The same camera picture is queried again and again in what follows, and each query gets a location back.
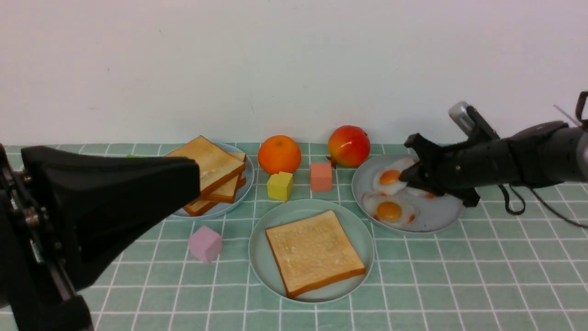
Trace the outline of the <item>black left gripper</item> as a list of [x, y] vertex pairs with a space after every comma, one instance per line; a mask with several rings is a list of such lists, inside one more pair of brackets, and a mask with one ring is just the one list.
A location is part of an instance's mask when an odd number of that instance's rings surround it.
[[1, 306], [19, 331], [92, 331], [77, 292], [130, 244], [200, 195], [185, 157], [104, 157], [35, 145], [26, 172], [1, 149]]

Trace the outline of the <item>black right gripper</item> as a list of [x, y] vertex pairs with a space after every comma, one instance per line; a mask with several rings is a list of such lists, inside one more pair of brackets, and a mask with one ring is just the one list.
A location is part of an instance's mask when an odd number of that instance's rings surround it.
[[[476, 207], [480, 200], [477, 187], [498, 186], [504, 202], [510, 202], [504, 185], [517, 181], [517, 163], [508, 140], [442, 147], [415, 133], [406, 138], [404, 145], [413, 149], [420, 161], [402, 172], [400, 180], [406, 182], [406, 187], [437, 197], [445, 192], [460, 199], [464, 207]], [[433, 166], [432, 176], [424, 166]]]

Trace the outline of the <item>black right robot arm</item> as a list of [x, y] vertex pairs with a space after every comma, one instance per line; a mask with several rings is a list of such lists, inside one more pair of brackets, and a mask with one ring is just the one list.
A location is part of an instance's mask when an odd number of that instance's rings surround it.
[[543, 188], [587, 181], [587, 133], [563, 121], [507, 138], [477, 124], [458, 144], [441, 146], [413, 134], [405, 145], [416, 151], [418, 161], [401, 173], [401, 182], [437, 196], [451, 195], [465, 207], [479, 203], [477, 187]]

